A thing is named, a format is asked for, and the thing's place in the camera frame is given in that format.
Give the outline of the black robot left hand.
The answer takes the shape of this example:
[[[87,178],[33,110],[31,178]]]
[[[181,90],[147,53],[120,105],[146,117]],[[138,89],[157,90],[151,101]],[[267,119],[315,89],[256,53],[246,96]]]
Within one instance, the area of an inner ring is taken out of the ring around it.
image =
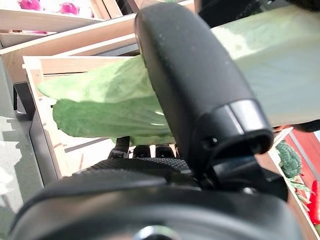
[[[294,4],[302,9],[319,12],[320,11],[320,0],[286,0],[290,4]]]

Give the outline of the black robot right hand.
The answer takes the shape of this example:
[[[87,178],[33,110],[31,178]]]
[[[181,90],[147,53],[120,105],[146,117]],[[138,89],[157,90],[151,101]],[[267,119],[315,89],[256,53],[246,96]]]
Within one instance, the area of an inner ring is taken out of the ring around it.
[[[109,159],[43,188],[11,240],[301,240],[284,178],[262,168],[274,135],[243,75],[197,15],[176,3],[134,21],[147,68],[188,169]]]

